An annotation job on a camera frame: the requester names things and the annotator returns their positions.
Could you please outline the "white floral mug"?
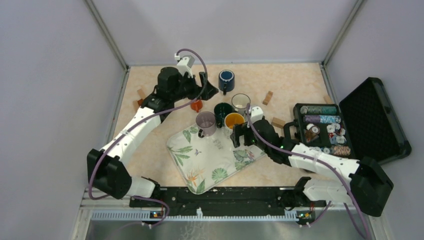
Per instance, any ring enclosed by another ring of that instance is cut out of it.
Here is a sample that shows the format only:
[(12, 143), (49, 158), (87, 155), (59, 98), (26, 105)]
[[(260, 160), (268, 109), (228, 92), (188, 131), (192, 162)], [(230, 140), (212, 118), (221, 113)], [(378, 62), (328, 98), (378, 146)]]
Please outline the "white floral mug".
[(224, 119), (224, 134), (227, 138), (230, 137), (230, 135), (233, 132), (233, 128), (235, 125), (241, 125), (245, 122), (245, 118), (243, 115), (232, 112), (228, 114)]

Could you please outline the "dark green mug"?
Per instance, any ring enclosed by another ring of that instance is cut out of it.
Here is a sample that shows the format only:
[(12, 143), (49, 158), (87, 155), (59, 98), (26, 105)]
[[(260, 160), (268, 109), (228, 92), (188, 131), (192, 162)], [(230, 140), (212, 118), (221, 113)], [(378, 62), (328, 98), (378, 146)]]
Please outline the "dark green mug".
[(213, 109), (216, 120), (216, 127), (220, 129), (224, 125), (225, 117), (233, 112), (234, 108), (231, 104), (226, 102), (218, 103)]

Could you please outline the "white black-rimmed mug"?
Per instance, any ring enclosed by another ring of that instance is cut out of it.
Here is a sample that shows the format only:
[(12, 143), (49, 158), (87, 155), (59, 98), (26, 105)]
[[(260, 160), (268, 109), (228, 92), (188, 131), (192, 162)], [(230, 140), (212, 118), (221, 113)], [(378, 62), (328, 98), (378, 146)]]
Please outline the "white black-rimmed mug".
[(231, 105), (233, 106), (236, 113), (241, 115), (246, 114), (247, 105), (251, 103), (251, 99), (244, 93), (235, 94), (231, 98)]

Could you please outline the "lilac purple mug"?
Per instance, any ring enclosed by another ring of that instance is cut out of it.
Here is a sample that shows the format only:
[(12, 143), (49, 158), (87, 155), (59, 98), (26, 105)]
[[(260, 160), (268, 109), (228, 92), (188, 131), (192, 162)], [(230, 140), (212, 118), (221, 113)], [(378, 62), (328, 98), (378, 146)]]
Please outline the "lilac purple mug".
[(195, 119), (195, 123), (198, 127), (199, 138), (210, 137), (212, 136), (216, 130), (216, 117), (210, 111), (200, 112)]

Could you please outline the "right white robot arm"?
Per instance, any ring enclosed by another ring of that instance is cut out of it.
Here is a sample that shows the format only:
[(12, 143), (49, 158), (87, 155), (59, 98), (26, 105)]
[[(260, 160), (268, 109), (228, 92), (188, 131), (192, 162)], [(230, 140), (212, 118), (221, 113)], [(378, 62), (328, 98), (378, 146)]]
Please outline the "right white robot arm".
[(309, 179), (293, 192), (299, 206), (311, 201), (334, 201), (353, 204), (362, 213), (379, 217), (387, 204), (394, 184), (370, 157), (361, 160), (323, 153), (292, 139), (280, 136), (265, 119), (253, 124), (236, 124), (230, 134), (235, 148), (254, 145), (280, 165), (304, 169), (327, 177), (327, 180)]

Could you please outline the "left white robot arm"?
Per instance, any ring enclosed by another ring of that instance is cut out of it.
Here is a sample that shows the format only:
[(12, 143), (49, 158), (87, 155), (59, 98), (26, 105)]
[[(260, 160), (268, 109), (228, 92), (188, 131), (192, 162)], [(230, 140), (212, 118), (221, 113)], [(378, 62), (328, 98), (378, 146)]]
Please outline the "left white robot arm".
[(145, 177), (130, 176), (127, 165), (132, 155), (168, 115), (178, 110), (175, 103), (189, 99), (209, 100), (218, 89), (208, 81), (206, 70), (199, 72), (200, 85), (190, 67), (163, 67), (153, 91), (143, 100), (135, 116), (124, 129), (100, 150), (87, 154), (88, 196), (92, 200), (106, 197), (121, 199), (125, 196), (141, 197), (149, 207), (160, 202), (157, 183)]

